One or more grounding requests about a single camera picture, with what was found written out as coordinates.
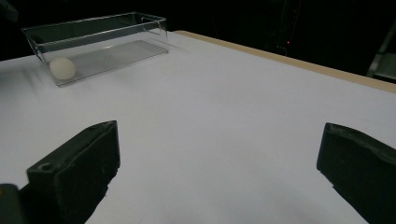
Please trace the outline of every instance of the ping pong ball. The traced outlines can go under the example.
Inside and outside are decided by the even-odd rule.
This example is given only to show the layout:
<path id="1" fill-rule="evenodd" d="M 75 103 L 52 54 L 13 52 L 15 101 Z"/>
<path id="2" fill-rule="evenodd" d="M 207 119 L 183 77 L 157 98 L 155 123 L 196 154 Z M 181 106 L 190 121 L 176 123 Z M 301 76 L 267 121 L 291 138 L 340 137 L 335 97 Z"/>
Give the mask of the ping pong ball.
<path id="1" fill-rule="evenodd" d="M 69 79 L 76 74 L 76 67 L 67 58 L 56 58 L 49 63 L 49 70 L 59 79 Z"/>

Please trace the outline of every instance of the white tabletop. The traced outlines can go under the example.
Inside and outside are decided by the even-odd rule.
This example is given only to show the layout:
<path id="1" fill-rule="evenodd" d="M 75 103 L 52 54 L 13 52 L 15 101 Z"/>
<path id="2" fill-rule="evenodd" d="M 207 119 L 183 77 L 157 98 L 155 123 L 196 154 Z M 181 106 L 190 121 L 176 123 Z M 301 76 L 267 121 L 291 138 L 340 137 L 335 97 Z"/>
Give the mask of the white tabletop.
<path id="1" fill-rule="evenodd" d="M 396 147 L 396 94 L 168 33 L 170 51 L 59 88 L 0 63 L 0 183 L 116 120 L 121 166 L 88 223 L 366 223 L 316 168 L 326 122 Z"/>

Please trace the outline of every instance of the transparent plastic box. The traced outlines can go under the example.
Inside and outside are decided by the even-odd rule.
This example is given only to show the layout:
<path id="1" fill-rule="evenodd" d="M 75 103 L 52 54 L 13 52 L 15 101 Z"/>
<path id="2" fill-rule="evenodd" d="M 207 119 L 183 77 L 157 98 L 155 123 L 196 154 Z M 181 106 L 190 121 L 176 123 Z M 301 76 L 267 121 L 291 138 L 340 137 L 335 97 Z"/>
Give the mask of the transparent plastic box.
<path id="1" fill-rule="evenodd" d="M 21 30 L 57 86 L 169 52 L 166 18 L 139 12 Z"/>

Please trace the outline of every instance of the dark background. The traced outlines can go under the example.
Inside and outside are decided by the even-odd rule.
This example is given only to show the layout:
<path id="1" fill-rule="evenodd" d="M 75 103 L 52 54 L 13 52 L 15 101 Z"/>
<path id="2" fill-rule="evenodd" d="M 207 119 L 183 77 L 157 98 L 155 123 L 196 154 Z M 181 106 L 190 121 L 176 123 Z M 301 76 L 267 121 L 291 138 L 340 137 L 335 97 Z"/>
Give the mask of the dark background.
<path id="1" fill-rule="evenodd" d="M 0 61 L 33 54 L 22 27 L 138 11 L 165 17 L 168 31 L 186 30 L 362 76 L 396 17 L 395 0 L 266 0 L 233 6 L 216 1 L 8 2 L 19 17 L 0 17 Z M 389 51 L 396 53 L 395 46 L 393 40 Z"/>

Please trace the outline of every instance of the container rim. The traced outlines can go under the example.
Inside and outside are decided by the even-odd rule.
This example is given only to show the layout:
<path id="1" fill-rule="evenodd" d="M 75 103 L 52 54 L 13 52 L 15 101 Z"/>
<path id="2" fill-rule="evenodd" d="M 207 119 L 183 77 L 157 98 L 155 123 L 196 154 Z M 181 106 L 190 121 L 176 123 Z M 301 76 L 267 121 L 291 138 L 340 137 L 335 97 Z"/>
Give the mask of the container rim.
<path id="1" fill-rule="evenodd" d="M 121 28 L 117 28 L 117 29 L 113 29 L 113 30 L 107 30 L 107 31 L 103 31 L 103 32 L 95 33 L 95 34 L 90 34 L 90 35 L 82 35 L 82 36 L 66 38 L 66 39 L 62 39 L 62 40 L 50 41 L 50 42 L 42 43 L 42 44 L 37 44 L 33 40 L 33 38 L 31 38 L 30 35 L 27 34 L 27 31 L 38 29 L 38 28 L 43 28 L 43 27 L 59 26 L 59 25 L 76 23 L 76 22 L 83 22 L 83 21 L 95 21 L 95 20 L 101 20 L 101 19 L 118 17 L 118 16 L 124 16 L 124 15 L 133 15 L 133 14 L 139 14 L 139 15 L 143 15 L 143 16 L 147 16 L 147 17 L 158 19 L 157 21 L 150 21 L 150 22 L 147 22 L 145 24 L 152 24 L 152 23 L 155 23 L 155 22 L 166 21 L 165 17 L 154 16 L 154 15 L 149 15 L 149 14 L 146 14 L 146 13 L 140 13 L 140 12 L 133 11 L 133 12 L 125 12 L 125 13 L 113 14 L 113 15 L 107 15 L 107 16 L 101 16 L 101 17 L 92 17 L 92 18 L 81 19 L 81 20 L 63 21 L 63 22 L 55 22 L 55 23 L 44 24 L 44 25 L 23 27 L 23 28 L 21 28 L 21 30 L 25 34 L 26 38 L 29 39 L 29 41 L 34 42 L 36 46 L 43 47 L 43 46 L 47 46 L 47 45 L 59 44 L 59 43 L 64 43 L 64 42 L 68 42 L 68 41 L 72 41 L 72 40 L 79 40 L 79 39 L 83 39 L 83 38 L 87 38 L 87 37 L 91 37 L 91 36 L 95 36 L 95 35 L 102 35 L 102 34 L 105 34 L 105 33 L 110 33 L 110 32 L 115 32 L 115 31 L 119 31 L 119 30 L 129 29 L 131 27 L 136 27 L 136 26 L 139 26 L 139 25 L 142 25 L 142 24 L 136 24 L 136 25 L 131 25 L 131 26 L 127 26 L 127 27 L 121 27 Z"/>

